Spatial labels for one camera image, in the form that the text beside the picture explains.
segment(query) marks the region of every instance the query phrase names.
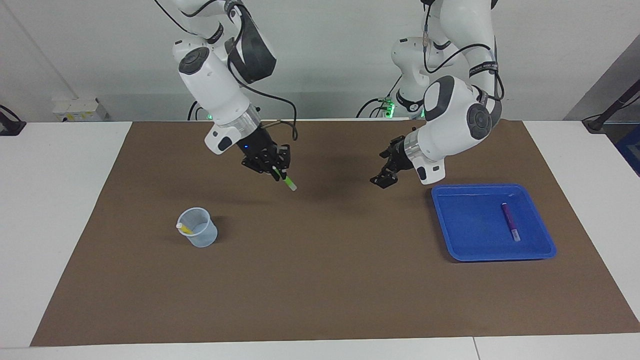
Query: blue plastic tray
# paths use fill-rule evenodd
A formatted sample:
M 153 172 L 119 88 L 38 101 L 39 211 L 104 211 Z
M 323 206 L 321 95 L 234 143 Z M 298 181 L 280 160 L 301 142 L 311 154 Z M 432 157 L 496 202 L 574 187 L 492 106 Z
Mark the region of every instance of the blue plastic tray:
M 518 184 L 440 185 L 432 195 L 449 253 L 459 261 L 534 260 L 556 255 L 533 200 Z M 520 242 L 511 235 L 503 202 L 509 204 Z

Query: plastic cup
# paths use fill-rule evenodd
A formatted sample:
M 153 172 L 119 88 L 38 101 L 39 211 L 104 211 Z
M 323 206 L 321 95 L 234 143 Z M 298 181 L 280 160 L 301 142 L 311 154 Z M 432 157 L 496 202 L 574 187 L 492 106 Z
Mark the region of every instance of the plastic cup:
M 178 229 L 178 232 L 189 239 L 195 247 L 207 247 L 218 237 L 218 228 L 211 221 L 209 212 L 203 208 L 188 209 L 180 215 L 178 222 L 193 232 L 193 234 L 187 234 Z

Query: green pen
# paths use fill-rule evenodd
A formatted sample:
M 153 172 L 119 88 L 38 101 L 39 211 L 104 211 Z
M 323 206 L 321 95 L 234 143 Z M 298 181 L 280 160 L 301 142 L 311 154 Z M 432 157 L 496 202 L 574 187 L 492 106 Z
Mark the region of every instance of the green pen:
M 273 170 L 276 170 L 276 172 L 280 177 L 282 177 L 282 173 L 276 167 L 272 167 L 272 168 Z M 285 177 L 282 177 L 282 180 L 284 180 L 284 183 L 287 184 L 287 186 L 291 189 L 292 192 L 298 189 L 298 187 L 293 183 L 293 181 L 291 181 L 291 178 L 287 176 L 287 174 L 285 174 Z

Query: purple marker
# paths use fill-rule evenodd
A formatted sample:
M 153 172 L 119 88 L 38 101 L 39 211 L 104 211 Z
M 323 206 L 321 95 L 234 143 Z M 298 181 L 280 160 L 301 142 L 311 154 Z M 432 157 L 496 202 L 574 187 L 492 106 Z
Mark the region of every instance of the purple marker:
M 518 228 L 516 228 L 516 223 L 513 221 L 513 217 L 511 216 L 511 210 L 509 210 L 509 205 L 507 205 L 506 202 L 502 203 L 502 212 L 504 212 L 504 217 L 507 219 L 507 224 L 509 225 L 509 230 L 511 230 L 513 239 L 515 241 L 520 241 Z

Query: white table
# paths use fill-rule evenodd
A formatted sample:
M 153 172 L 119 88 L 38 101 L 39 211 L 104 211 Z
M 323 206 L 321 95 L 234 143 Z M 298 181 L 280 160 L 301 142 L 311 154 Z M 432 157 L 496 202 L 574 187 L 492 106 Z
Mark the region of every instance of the white table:
M 578 122 L 525 125 L 640 318 L 640 179 Z M 640 334 L 27 348 L 130 126 L 0 138 L 0 359 L 640 359 Z

